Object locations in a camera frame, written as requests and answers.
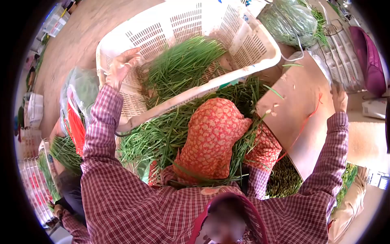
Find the red floral cloth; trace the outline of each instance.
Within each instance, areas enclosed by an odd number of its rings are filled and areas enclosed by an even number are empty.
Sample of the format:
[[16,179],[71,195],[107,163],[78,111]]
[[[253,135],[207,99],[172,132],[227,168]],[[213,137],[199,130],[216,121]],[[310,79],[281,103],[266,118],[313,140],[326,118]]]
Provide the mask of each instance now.
[[244,163],[271,172],[282,147],[264,123],[257,130],[255,145],[255,148],[245,156]]
[[173,166],[175,173],[190,183],[197,182],[193,176],[228,177],[232,147],[251,124],[252,120],[244,118],[230,100],[213,98],[206,101],[188,123],[186,144],[175,159],[179,167]]

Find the concrete floor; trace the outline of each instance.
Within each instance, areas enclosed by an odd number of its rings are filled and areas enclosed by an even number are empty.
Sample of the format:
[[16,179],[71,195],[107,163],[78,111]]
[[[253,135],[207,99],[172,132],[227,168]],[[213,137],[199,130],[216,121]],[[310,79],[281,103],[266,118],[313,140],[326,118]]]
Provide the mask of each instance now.
[[42,138],[60,117],[60,90],[75,66],[96,68],[96,47],[116,26],[164,0],[83,0],[66,25],[51,38],[44,53],[34,92],[44,97]]

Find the cardboard sheet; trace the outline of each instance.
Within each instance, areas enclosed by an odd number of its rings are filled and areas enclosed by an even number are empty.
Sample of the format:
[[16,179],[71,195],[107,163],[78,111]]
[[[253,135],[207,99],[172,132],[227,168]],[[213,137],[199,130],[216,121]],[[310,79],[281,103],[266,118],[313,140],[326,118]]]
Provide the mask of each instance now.
[[[326,138],[326,120],[334,114],[327,79],[309,53],[305,52],[304,55],[303,59],[295,62],[303,67],[291,66],[272,86],[284,99],[268,91],[256,104],[259,116],[263,116],[268,109],[274,112],[274,116],[267,114],[264,122],[287,150],[303,180],[316,165]],[[320,93],[322,104],[308,119],[300,134],[306,118],[316,109]]]

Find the plastic crate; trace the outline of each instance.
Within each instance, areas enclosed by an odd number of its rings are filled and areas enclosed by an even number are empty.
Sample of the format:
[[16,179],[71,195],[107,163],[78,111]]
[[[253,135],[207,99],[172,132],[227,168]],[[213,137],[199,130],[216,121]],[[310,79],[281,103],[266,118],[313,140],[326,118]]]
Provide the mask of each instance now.
[[43,23],[43,32],[56,37],[69,17],[70,14],[60,4],[57,4]]
[[103,37],[96,49],[100,87],[112,59],[123,51],[139,46],[141,62],[147,62],[166,46],[172,47],[195,36],[210,36],[221,41],[239,69],[193,87],[150,110],[146,109],[139,92],[140,81],[135,68],[132,69],[120,90],[124,103],[117,131],[129,131],[231,81],[272,67],[280,60],[280,49],[274,39],[240,1],[169,1],[141,12]]
[[333,80],[341,83],[349,93],[364,89],[364,76],[346,30],[339,20],[325,27],[329,46],[315,45],[310,50],[327,64]]
[[34,209],[40,224],[54,218],[53,213],[47,206],[47,202],[52,200],[50,192],[46,186],[45,178],[37,166],[38,157],[27,158],[19,161],[19,172],[27,198]]

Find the person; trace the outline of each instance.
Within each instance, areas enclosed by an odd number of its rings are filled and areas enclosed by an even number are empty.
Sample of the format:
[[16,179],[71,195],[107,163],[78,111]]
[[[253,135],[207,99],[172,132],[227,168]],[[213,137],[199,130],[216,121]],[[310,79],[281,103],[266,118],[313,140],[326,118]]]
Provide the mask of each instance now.
[[55,206],[73,243],[327,243],[327,219],[342,186],[347,155],[343,88],[332,85],[335,114],[327,121],[327,137],[313,173],[298,193],[263,200],[269,170],[252,166],[246,195],[235,185],[154,189],[114,156],[123,103],[119,89],[137,64],[139,51],[130,49],[113,60],[92,108],[81,165],[87,227]]

